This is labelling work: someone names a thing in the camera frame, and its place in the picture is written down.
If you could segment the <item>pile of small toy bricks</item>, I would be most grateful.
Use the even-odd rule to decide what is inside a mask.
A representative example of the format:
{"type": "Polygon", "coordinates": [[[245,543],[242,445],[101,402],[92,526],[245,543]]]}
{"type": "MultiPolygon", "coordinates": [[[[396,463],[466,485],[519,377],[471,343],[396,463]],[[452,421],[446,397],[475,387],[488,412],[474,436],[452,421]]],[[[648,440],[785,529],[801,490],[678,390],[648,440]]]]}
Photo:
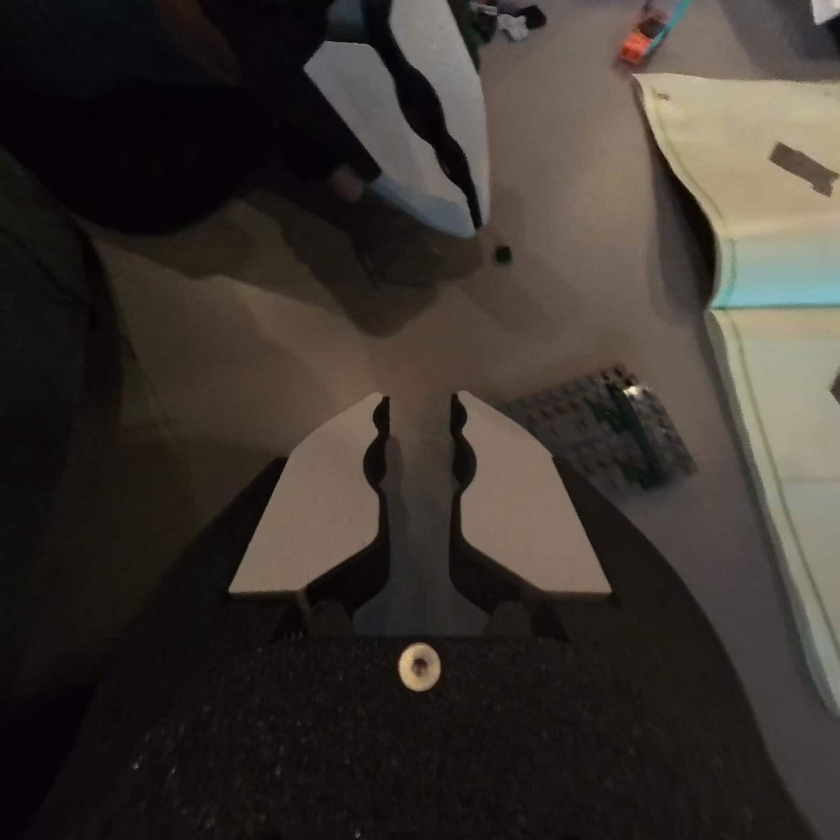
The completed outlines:
{"type": "Polygon", "coordinates": [[[540,6],[526,1],[471,1],[469,13],[471,25],[484,44],[497,33],[511,42],[520,42],[548,22],[540,6]]]}

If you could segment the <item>person's dark green sweatshirt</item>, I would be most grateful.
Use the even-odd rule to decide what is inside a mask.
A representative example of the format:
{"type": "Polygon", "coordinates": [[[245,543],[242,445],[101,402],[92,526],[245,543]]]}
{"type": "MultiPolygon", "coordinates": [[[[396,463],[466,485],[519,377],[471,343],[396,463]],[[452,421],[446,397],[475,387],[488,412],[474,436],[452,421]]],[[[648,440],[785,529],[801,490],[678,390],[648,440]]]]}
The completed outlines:
{"type": "Polygon", "coordinates": [[[95,676],[195,522],[97,250],[6,150],[1,322],[5,710],[95,676]]]}

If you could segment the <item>person's left forearm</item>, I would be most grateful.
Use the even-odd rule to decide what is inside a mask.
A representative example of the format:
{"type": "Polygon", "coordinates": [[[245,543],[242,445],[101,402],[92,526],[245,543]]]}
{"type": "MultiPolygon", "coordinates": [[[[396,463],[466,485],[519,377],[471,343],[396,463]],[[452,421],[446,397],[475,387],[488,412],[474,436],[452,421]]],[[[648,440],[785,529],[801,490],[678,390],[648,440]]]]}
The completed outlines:
{"type": "Polygon", "coordinates": [[[94,224],[164,235],[210,217],[265,161],[270,127],[225,84],[198,2],[1,2],[2,146],[94,224]]]}

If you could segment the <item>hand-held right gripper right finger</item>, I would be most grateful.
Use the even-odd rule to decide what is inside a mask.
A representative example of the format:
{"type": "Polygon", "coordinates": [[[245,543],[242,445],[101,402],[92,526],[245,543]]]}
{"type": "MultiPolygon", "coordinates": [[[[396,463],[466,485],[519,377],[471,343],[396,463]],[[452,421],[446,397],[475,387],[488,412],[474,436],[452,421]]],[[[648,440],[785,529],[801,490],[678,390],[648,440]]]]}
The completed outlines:
{"type": "Polygon", "coordinates": [[[468,391],[450,400],[449,576],[484,613],[613,595],[550,451],[468,391]]]}

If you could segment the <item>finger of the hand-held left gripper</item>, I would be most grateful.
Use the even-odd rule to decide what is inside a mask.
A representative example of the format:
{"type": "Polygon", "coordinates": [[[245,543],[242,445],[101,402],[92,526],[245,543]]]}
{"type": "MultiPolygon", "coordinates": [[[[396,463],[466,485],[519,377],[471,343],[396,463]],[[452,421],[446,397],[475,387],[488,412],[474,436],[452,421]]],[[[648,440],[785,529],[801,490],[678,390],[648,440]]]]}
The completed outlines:
{"type": "Polygon", "coordinates": [[[490,216],[487,112],[478,70],[446,1],[394,1],[388,17],[395,42],[428,82],[440,106],[449,174],[464,194],[473,228],[490,216]]]}
{"type": "Polygon", "coordinates": [[[431,143],[410,126],[396,84],[371,46],[326,41],[304,69],[379,166],[373,193],[440,233],[476,235],[465,195],[444,173],[431,143]]]}

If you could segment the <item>grey desk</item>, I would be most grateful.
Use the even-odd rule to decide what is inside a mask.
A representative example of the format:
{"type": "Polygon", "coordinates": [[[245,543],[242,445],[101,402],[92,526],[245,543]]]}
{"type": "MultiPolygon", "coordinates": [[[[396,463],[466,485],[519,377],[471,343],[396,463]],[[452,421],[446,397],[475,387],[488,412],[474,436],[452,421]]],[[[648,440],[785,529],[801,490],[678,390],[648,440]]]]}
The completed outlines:
{"type": "Polygon", "coordinates": [[[720,634],[786,781],[828,812],[811,801],[838,787],[838,722],[803,666],[708,361],[700,234],[614,62],[640,5],[546,2],[545,28],[482,50],[491,218],[477,238],[357,206],[327,220],[278,187],[172,237],[92,233],[200,521],[269,456],[371,392],[390,396],[395,561],[356,620],[368,634],[478,629],[445,558],[450,393],[503,403],[624,363],[699,466],[626,513],[720,634]]]}

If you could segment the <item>open instruction booklet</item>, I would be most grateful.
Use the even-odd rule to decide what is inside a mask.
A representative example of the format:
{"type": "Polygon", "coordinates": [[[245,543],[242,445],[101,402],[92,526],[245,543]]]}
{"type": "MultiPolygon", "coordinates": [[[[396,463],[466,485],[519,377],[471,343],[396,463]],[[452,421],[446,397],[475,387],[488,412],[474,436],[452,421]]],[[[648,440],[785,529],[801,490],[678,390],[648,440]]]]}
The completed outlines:
{"type": "Polygon", "coordinates": [[[634,76],[706,216],[707,334],[801,649],[839,708],[839,84],[634,76]]]}

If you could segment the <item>grey toy brick baseplate build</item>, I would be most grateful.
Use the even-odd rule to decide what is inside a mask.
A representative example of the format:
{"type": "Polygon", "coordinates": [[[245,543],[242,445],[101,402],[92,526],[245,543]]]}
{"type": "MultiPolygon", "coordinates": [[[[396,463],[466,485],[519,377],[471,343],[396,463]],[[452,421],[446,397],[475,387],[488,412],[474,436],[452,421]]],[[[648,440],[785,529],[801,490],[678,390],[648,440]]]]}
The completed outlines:
{"type": "Polygon", "coordinates": [[[616,364],[496,405],[603,495],[674,485],[697,464],[657,394],[616,364]]]}

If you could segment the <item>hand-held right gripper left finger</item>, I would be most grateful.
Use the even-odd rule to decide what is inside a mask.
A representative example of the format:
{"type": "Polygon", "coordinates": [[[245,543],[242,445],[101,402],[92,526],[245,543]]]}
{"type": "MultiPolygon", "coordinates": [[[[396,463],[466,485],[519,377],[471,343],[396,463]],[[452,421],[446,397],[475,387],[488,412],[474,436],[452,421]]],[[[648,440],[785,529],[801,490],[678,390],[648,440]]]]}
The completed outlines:
{"type": "Polygon", "coordinates": [[[385,587],[390,539],[382,481],[390,401],[370,394],[317,427],[280,472],[228,587],[238,599],[354,614],[385,587]]]}

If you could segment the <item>person's left hand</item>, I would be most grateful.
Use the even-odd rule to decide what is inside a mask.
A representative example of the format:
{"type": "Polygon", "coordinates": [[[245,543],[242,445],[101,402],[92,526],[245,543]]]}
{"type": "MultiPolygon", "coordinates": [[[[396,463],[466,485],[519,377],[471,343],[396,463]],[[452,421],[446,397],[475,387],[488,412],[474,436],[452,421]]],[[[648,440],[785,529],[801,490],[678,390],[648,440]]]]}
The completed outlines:
{"type": "Polygon", "coordinates": [[[356,203],[365,193],[366,182],[347,164],[337,166],[328,178],[329,187],[344,201],[356,203]]]}

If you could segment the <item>orange toy brick vehicle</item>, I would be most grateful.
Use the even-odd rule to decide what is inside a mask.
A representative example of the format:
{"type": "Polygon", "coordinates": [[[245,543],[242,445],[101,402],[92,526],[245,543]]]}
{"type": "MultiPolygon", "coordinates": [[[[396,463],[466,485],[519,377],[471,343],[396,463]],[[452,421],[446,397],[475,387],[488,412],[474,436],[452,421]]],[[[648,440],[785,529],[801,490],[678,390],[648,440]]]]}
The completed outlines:
{"type": "Polygon", "coordinates": [[[661,9],[645,6],[620,45],[616,54],[617,61],[632,67],[643,65],[655,51],[660,37],[665,33],[666,24],[667,17],[661,9]]]}

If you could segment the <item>light blue toy sword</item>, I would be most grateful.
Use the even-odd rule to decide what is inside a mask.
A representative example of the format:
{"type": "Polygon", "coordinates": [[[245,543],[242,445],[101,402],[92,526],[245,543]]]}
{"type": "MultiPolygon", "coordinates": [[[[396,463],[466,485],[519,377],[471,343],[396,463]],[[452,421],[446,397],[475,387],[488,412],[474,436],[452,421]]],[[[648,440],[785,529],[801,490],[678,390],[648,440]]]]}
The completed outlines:
{"type": "Polygon", "coordinates": [[[684,17],[690,1],[647,1],[644,6],[646,19],[657,21],[655,33],[650,36],[647,52],[653,53],[661,45],[669,32],[684,17]]]}

